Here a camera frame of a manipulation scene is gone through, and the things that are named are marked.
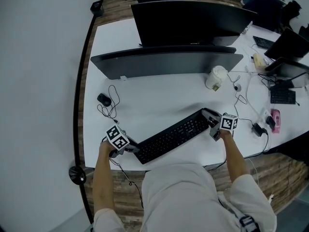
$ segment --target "white wall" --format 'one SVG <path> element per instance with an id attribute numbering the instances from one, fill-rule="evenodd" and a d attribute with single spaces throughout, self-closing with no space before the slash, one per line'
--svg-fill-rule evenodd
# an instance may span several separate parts
<path id="1" fill-rule="evenodd" d="M 46 232 L 83 209 L 74 160 L 76 76 L 96 0 L 0 0 L 0 225 Z"/>
<path id="2" fill-rule="evenodd" d="M 300 15 L 290 21 L 290 26 L 295 32 L 299 32 L 301 26 L 307 27 L 309 23 L 309 0 L 295 0 L 302 7 Z"/>

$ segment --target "black keyboard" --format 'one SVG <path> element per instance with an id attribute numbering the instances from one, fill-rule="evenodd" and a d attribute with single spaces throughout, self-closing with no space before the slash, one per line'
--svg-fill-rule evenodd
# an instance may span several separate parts
<path id="1" fill-rule="evenodd" d="M 271 104 L 295 104 L 295 91 L 288 89 L 277 89 L 270 91 Z"/>
<path id="2" fill-rule="evenodd" d="M 137 144 L 137 159 L 145 164 L 184 144 L 208 128 L 202 110 L 190 115 L 175 125 Z"/>
<path id="3" fill-rule="evenodd" d="M 256 37 L 256 36 L 253 36 L 253 39 L 259 47 L 266 48 L 266 49 L 269 49 L 274 44 L 273 41 L 269 41 L 267 39 L 263 39 L 263 38 Z"/>

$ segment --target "white desk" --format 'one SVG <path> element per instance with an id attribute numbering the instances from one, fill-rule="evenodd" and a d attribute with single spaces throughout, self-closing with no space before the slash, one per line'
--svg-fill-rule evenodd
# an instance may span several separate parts
<path id="1" fill-rule="evenodd" d="M 253 33 L 258 33 L 261 29 L 253 27 L 252 30 Z M 133 19 L 110 23 L 98 27 L 91 56 L 136 48 L 139 43 L 140 39 Z M 236 67 L 239 71 L 244 71 L 240 63 Z M 238 82 L 243 88 L 241 94 L 245 96 L 249 75 L 245 72 L 230 72 L 232 80 L 235 80 L 238 75 L 241 76 Z M 225 80 L 217 92 L 205 87 L 204 74 L 149 76 L 129 78 L 128 81 L 109 80 L 90 61 L 84 96 L 84 157 L 88 167 L 95 167 L 99 144 L 105 131 L 113 124 L 111 119 L 105 118 L 97 110 L 98 94 L 107 93 L 108 86 L 111 84 L 116 86 L 121 99 L 117 106 L 116 119 L 120 122 L 120 127 L 137 142 L 155 135 L 203 107 L 220 113 L 236 114 L 235 91 L 229 79 Z M 269 106 L 268 91 L 258 76 L 254 76 L 251 80 L 248 98 L 257 111 L 264 106 Z M 307 109 L 309 95 L 304 89 L 297 90 L 297 102 L 301 104 L 300 107 L 275 106 L 281 112 L 281 132 L 271 136 L 271 147 L 287 142 L 309 130 Z M 252 119 L 253 122 L 257 120 L 257 115 L 249 105 L 238 102 L 237 108 L 240 117 Z M 251 133 L 250 128 L 249 121 L 240 121 L 235 131 L 235 140 L 243 156 L 261 152 L 266 143 L 265 135 L 258 138 Z M 124 170 L 150 170 L 184 161 L 209 165 L 222 162 L 224 159 L 222 141 L 215 142 L 210 138 L 208 129 L 193 140 L 145 165 L 140 164 L 134 154 L 127 152 L 123 156 L 118 156 L 116 161 Z"/>

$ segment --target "black mouse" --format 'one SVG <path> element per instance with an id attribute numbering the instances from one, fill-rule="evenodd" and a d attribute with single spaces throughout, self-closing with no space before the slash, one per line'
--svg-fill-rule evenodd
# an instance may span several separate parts
<path id="1" fill-rule="evenodd" d="M 105 94 L 99 94 L 97 100 L 103 104 L 103 106 L 110 106 L 112 100 L 107 97 Z"/>

